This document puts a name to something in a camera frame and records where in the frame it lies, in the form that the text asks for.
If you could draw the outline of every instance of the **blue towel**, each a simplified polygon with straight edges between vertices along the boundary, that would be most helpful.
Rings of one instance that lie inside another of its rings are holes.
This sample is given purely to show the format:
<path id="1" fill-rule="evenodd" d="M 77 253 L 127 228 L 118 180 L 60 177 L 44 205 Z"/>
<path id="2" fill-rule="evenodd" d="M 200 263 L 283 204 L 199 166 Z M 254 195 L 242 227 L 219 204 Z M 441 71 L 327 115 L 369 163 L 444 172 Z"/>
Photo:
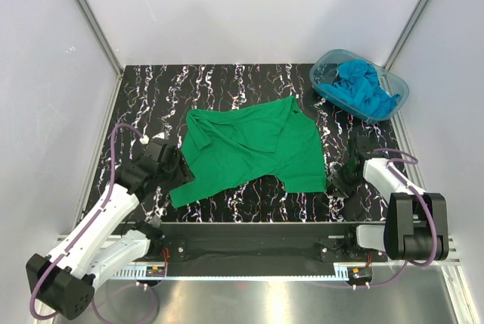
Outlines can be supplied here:
<path id="1" fill-rule="evenodd" d="M 371 117 L 386 117 L 400 95 L 390 97 L 380 87 L 378 73 L 366 61 L 348 61 L 338 67 L 341 80 L 320 84 L 334 97 Z"/>

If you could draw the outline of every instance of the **white backdrop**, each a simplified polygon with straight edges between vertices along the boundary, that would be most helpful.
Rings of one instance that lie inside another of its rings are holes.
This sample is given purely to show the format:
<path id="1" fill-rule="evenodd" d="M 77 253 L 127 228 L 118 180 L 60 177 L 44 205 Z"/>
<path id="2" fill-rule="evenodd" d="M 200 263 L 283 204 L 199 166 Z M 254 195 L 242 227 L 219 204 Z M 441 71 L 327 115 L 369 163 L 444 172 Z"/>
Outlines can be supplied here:
<path id="1" fill-rule="evenodd" d="M 384 63 L 417 0 L 88 0 L 123 64 Z"/>
<path id="2" fill-rule="evenodd" d="M 74 0 L 0 0 L 2 323 L 26 323 L 25 265 L 70 232 L 115 75 Z"/>
<path id="3" fill-rule="evenodd" d="M 392 71 L 406 80 L 402 108 L 423 180 L 447 200 L 467 282 L 484 319 L 482 0 L 432 0 Z"/>

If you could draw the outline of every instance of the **green garment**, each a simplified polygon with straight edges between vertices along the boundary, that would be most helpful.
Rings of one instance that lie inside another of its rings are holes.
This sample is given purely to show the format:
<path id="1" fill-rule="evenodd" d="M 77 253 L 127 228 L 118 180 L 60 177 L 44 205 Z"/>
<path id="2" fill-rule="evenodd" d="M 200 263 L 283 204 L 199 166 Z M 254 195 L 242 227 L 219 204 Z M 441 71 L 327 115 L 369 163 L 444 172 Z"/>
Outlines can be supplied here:
<path id="1" fill-rule="evenodd" d="M 263 175 L 288 193 L 325 192 L 318 128 L 293 96 L 229 112 L 191 110 L 181 150 L 195 180 L 172 190 L 175 207 Z"/>

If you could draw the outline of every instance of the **transparent bin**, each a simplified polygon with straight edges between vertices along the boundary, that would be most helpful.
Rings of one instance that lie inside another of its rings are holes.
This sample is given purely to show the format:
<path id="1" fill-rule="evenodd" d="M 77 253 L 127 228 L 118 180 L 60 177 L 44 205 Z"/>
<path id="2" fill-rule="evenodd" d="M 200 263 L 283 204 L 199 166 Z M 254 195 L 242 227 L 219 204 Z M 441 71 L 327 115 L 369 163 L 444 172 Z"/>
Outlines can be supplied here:
<path id="1" fill-rule="evenodd" d="M 378 79 L 380 80 L 380 87 L 385 90 L 389 95 L 399 94 L 400 97 L 397 99 L 395 108 L 388 116 L 385 117 L 372 117 L 359 111 L 358 109 L 348 105 L 346 102 L 341 101 L 337 97 L 330 94 L 328 91 L 322 89 L 320 84 L 333 84 L 337 78 L 338 67 L 342 63 L 347 61 L 362 60 L 371 64 L 378 73 Z M 339 108 L 345 110 L 346 112 L 352 114 L 353 116 L 359 118 L 368 123 L 379 123 L 380 121 L 389 120 L 394 114 L 405 103 L 408 97 L 408 86 L 405 81 L 390 73 L 388 70 L 378 67 L 376 64 L 367 61 L 366 59 L 356 55 L 350 51 L 344 49 L 335 49 L 326 53 L 322 58 L 320 58 L 315 65 L 312 66 L 309 72 L 309 77 L 311 78 L 312 86 L 315 91 L 326 98 L 331 103 L 335 104 Z"/>

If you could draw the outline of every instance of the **shiny gray floor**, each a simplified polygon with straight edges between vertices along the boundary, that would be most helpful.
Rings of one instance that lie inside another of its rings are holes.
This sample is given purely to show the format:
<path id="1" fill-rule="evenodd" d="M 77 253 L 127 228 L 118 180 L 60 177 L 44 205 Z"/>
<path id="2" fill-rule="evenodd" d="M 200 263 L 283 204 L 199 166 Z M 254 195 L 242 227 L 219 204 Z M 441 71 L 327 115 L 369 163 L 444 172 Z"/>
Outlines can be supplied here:
<path id="1" fill-rule="evenodd" d="M 375 267 L 374 282 L 392 275 L 389 267 Z M 132 324 L 150 307 L 150 295 L 132 283 L 111 280 L 99 289 L 96 302 L 104 317 L 116 324 Z M 409 267 L 384 288 L 353 291 L 345 284 L 328 288 L 317 282 L 162 282 L 155 288 L 156 316 L 147 322 L 169 324 L 266 323 L 457 323 L 441 271 Z M 57 319 L 55 323 L 67 323 Z M 72 323 L 97 323 L 88 308 Z"/>

